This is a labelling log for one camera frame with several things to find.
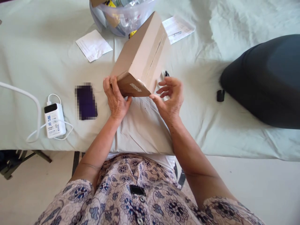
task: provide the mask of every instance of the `wrinkled fabric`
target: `wrinkled fabric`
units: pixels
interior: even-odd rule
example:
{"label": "wrinkled fabric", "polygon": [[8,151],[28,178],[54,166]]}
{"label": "wrinkled fabric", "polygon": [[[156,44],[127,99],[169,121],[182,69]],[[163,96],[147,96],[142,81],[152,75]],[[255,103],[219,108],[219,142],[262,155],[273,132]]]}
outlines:
{"label": "wrinkled fabric", "polygon": [[[145,194],[132,193],[130,186]],[[172,171],[135,154],[121,154],[101,167],[96,192],[87,180],[69,182],[35,225],[64,224],[263,224],[241,203],[222,197],[200,210],[181,191]]]}
{"label": "wrinkled fabric", "polygon": [[[257,120],[228,94],[216,101],[223,69],[247,49],[282,35],[300,33],[297,0],[173,0],[157,1],[162,20],[181,16],[195,32],[171,47],[165,68],[184,85],[180,116],[206,155],[300,160],[300,130],[270,127]],[[74,126],[65,141],[37,142],[27,136],[36,129],[31,99],[0,87],[0,149],[85,152],[110,110],[103,91],[127,38],[102,29],[113,51],[89,63],[75,41],[97,29],[82,0],[19,0],[0,4],[0,81],[36,96],[44,107],[49,94],[62,99],[65,121]],[[91,83],[96,120],[78,120],[74,89]],[[134,98],[118,129],[111,152],[173,155],[169,131],[152,100]]]}

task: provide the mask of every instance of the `mattress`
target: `mattress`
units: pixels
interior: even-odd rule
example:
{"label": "mattress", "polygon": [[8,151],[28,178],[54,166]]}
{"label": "mattress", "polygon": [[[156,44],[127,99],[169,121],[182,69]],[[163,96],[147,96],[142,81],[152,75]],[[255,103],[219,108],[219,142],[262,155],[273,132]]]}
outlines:
{"label": "mattress", "polygon": [[[230,62],[259,43],[300,33],[300,3],[160,0],[155,10],[162,20],[179,15],[196,27],[193,34],[172,45],[165,69],[184,84],[180,116],[202,151],[206,155],[300,161],[300,130],[263,124],[228,94],[224,102],[216,101],[220,75]],[[48,139],[43,129],[37,142],[26,143],[36,129],[35,104],[0,87],[0,149],[85,152],[110,115],[102,82],[127,39],[99,30],[88,1],[5,2],[0,4],[0,20],[0,81],[30,92],[41,107],[49,94],[59,95],[65,120],[74,126],[65,141]],[[113,51],[89,63],[75,41],[94,29]],[[94,90],[95,120],[78,118],[75,87],[83,83],[91,83]],[[169,131],[151,99],[134,98],[111,152],[173,155]]]}

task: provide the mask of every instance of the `floor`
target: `floor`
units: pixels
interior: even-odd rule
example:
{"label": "floor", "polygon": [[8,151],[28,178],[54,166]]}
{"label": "floor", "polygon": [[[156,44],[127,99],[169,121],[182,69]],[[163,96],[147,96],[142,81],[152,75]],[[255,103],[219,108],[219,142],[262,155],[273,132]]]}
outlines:
{"label": "floor", "polygon": [[[74,152],[45,152],[47,163],[34,156],[6,181],[0,176],[2,224],[33,224],[68,182]],[[208,156],[228,188],[266,224],[300,224],[300,162]]]}

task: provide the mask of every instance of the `smartphone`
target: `smartphone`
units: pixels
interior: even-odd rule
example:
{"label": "smartphone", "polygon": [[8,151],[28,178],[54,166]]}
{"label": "smartphone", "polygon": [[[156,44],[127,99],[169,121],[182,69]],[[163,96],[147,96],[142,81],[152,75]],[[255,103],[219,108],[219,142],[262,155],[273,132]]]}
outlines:
{"label": "smartphone", "polygon": [[77,111],[80,120],[96,119],[97,103],[93,94],[93,88],[90,83],[75,88],[75,97],[77,99]]}

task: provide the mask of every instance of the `yellow item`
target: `yellow item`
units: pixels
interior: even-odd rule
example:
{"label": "yellow item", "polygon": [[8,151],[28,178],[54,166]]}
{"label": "yellow item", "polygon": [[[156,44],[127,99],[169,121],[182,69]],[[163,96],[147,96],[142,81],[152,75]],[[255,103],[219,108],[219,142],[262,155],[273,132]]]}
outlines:
{"label": "yellow item", "polygon": [[107,5],[108,7],[116,8],[116,5],[111,0],[106,1],[105,5]]}
{"label": "yellow item", "polygon": [[132,32],[128,35],[128,38],[130,39],[135,33],[136,33],[136,31],[132,31]]}
{"label": "yellow item", "polygon": [[[106,1],[104,4],[107,5],[108,7],[116,8],[116,5],[111,0]],[[120,23],[119,16],[115,15],[115,14],[113,14],[112,16],[110,16],[108,14],[105,14],[105,15],[106,15],[106,19],[110,23],[110,25],[113,28],[116,28],[118,26],[118,24]]]}

